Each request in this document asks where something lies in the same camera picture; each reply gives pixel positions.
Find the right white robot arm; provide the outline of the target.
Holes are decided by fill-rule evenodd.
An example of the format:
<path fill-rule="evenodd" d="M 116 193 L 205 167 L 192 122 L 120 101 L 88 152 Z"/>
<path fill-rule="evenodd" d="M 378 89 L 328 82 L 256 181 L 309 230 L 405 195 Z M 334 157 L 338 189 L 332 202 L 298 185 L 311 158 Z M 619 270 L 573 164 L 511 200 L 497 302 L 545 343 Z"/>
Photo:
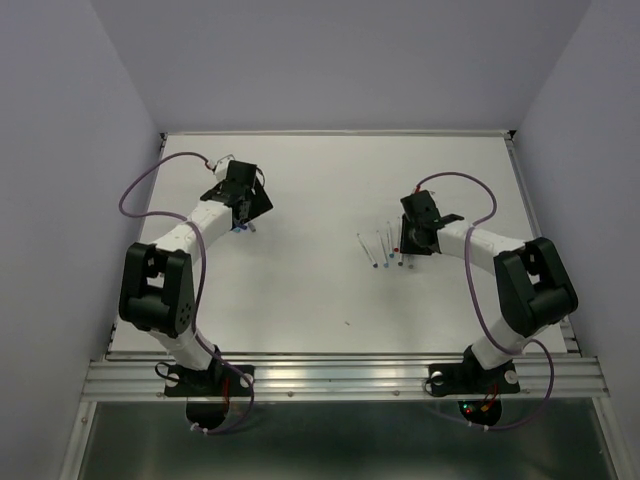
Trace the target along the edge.
<path fill-rule="evenodd" d="M 500 317 L 492 325 L 482 322 L 483 337 L 469 347 L 482 370 L 506 364 L 539 332 L 577 309 L 577 293 L 551 240 L 512 239 L 460 215 L 441 215 L 426 191 L 402 198 L 401 205 L 403 254 L 456 257 L 465 262 L 466 275 L 475 266 L 494 276 Z"/>

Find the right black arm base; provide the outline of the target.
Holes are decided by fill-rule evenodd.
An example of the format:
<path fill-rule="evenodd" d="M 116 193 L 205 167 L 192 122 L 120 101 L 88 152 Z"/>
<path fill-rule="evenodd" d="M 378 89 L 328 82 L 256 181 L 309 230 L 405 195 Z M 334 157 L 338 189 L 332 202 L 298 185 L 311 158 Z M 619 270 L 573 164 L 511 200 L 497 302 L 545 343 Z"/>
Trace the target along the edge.
<path fill-rule="evenodd" d="M 500 396 L 517 394 L 521 388 L 512 360 L 485 370 L 467 347 L 460 362 L 428 366 L 423 390 L 435 398 L 462 396 L 458 408 L 463 419 L 492 429 L 503 412 Z"/>

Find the purple marker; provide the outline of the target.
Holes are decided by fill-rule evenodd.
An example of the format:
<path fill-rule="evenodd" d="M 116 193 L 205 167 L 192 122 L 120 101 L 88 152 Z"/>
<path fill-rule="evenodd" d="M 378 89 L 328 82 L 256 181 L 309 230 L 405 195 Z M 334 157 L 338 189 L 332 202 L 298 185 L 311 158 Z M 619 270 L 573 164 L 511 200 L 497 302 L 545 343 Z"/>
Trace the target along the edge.
<path fill-rule="evenodd" d="M 356 233 L 356 238 L 357 238 L 360 246 L 362 247 L 363 251 L 365 252 L 365 255 L 367 256 L 367 259 L 368 259 L 369 263 L 372 265 L 372 267 L 374 269 L 377 269 L 379 267 L 379 263 L 375 259 L 371 249 L 369 248 L 369 246 L 365 242 L 364 238 L 361 236 L 360 233 Z"/>

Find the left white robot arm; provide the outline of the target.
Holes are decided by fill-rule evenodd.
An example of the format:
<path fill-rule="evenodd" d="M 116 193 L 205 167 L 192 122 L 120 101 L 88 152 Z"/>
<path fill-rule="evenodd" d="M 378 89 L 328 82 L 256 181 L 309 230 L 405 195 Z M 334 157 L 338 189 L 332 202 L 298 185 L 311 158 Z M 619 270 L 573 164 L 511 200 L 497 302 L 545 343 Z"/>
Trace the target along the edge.
<path fill-rule="evenodd" d="M 188 215 L 149 211 L 130 218 L 164 216 L 178 221 L 150 243 L 133 243 L 126 251 L 118 304 L 119 318 L 154 337 L 176 363 L 194 372 L 213 370 L 219 362 L 215 347 L 196 325 L 206 279 L 206 251 L 234 229 L 252 227 L 273 209 L 264 174 L 255 164 L 228 155 L 205 160 L 216 183 L 198 199 Z"/>

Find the light blue marker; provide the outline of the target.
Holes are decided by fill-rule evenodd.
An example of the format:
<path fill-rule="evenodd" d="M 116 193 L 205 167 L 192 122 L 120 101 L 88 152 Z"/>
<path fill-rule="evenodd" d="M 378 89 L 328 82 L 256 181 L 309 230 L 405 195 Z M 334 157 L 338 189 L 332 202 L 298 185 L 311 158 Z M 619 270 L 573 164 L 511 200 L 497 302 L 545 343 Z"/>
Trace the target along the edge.
<path fill-rule="evenodd" d="M 387 247 L 385 244 L 385 241 L 383 239 L 383 236 L 380 232 L 380 230 L 376 230 L 376 237 L 377 237 L 377 241 L 380 245 L 381 248 L 381 253 L 382 253 L 382 257 L 383 257 L 383 267 L 384 268 L 389 268 L 389 256 L 388 256 L 388 251 L 387 251 Z"/>

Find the red marker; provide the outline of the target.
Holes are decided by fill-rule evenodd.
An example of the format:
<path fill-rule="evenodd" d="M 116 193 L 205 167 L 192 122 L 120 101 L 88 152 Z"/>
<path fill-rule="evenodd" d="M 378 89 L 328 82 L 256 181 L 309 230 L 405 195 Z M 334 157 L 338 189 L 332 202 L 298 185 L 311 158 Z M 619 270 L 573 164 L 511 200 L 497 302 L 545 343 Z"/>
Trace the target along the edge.
<path fill-rule="evenodd" d="M 397 217 L 395 222 L 395 234 L 394 252 L 399 253 L 402 241 L 402 218 L 400 216 Z"/>

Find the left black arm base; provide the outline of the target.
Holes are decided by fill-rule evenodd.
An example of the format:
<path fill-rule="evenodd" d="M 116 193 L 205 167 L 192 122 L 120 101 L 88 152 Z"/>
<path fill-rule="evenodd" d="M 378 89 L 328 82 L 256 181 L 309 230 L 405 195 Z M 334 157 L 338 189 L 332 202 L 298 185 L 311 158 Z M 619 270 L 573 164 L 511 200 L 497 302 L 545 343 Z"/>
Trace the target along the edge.
<path fill-rule="evenodd" d="M 226 366 L 213 359 L 206 370 L 196 371 L 158 362 L 154 373 L 164 381 L 165 397 L 186 400 L 186 420 L 199 434 L 231 433 L 246 422 L 253 408 L 253 365 Z"/>

